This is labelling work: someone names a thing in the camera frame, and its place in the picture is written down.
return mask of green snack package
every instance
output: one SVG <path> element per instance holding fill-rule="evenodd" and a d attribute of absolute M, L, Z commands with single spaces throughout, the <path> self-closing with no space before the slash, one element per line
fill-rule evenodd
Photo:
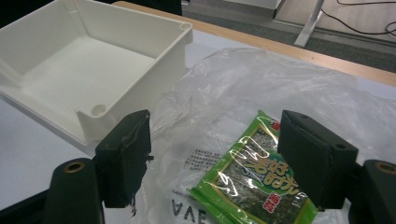
<path fill-rule="evenodd" d="M 219 223 L 312 223 L 317 208 L 276 152 L 280 125 L 259 111 L 191 190 Z"/>

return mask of white plastic box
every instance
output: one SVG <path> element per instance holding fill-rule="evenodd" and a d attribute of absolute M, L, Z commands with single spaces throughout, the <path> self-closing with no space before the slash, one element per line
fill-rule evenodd
<path fill-rule="evenodd" d="M 153 109 L 185 72 L 191 24 L 55 0 L 0 30 L 0 92 L 82 145 Z"/>

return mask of black cable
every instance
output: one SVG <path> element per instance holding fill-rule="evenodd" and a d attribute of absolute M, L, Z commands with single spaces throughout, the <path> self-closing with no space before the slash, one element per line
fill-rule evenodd
<path fill-rule="evenodd" d="M 342 6 L 363 6 L 363 5 L 373 5 L 373 4 L 394 4 L 394 3 L 396 3 L 396 2 L 368 2 L 368 3 L 350 3 L 350 4 L 349 4 L 349 3 L 341 3 L 339 0 L 336 0 L 336 1 L 337 1 L 338 4 L 340 4 L 340 5 L 342 5 Z M 362 35 L 394 35 L 394 36 L 396 36 L 396 34 L 394 34 L 394 33 L 396 32 L 396 28 L 393 29 L 393 30 L 390 30 L 390 29 L 389 29 L 389 27 L 390 27 L 391 25 L 396 24 L 396 21 L 393 21 L 393 22 L 389 23 L 389 24 L 385 27 L 385 32 L 381 32 L 381 33 L 363 32 L 363 31 L 357 30 L 357 29 L 355 29 L 355 28 L 349 26 L 349 25 L 346 24 L 344 21 L 342 21 L 342 20 L 340 20 L 340 19 L 338 19 L 338 18 L 336 18 L 336 17 L 330 15 L 329 13 L 325 12 L 325 11 L 323 10 L 323 8 L 321 9 L 321 11 L 322 11 L 326 16 L 328 16 L 328 17 L 330 17 L 330 18 L 332 18 L 332 19 L 335 19 L 335 20 L 341 22 L 343 25 L 345 25 L 345 26 L 346 26 L 347 28 L 349 28 L 350 30 L 353 30 L 353 31 L 355 31 L 355 32 L 357 32 L 357 33 L 359 33 L 359 34 L 362 34 Z"/>

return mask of wooden table edge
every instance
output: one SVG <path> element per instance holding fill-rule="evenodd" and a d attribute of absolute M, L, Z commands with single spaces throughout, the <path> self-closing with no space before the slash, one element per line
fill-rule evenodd
<path fill-rule="evenodd" d="M 387 84 L 396 87 L 396 74 L 373 68 L 370 66 L 348 62 L 342 59 L 337 59 L 324 54 L 316 53 L 306 49 L 299 49 L 293 46 L 275 42 L 273 40 L 261 38 L 255 35 L 248 35 L 238 31 L 219 27 L 217 25 L 209 24 L 202 21 L 196 21 L 189 18 L 181 17 L 171 13 L 152 9 L 149 7 L 142 7 L 129 2 L 119 1 L 113 3 L 117 7 L 126 7 L 132 10 L 141 11 L 173 20 L 189 22 L 193 25 L 193 29 L 202 31 L 208 34 L 217 35 L 227 39 L 231 39 L 240 43 L 248 44 L 260 49 L 270 50 L 282 55 L 290 56 L 295 59 L 300 59 L 309 63 L 331 68 L 343 73 L 347 73 L 357 77 L 365 77 L 367 79 Z"/>

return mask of seaweed snack package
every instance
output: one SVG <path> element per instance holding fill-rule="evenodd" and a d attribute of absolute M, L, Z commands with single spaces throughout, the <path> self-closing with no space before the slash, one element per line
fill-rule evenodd
<path fill-rule="evenodd" d="M 316 207 L 276 152 L 280 125 L 262 111 L 191 195 L 219 223 L 311 223 Z"/>

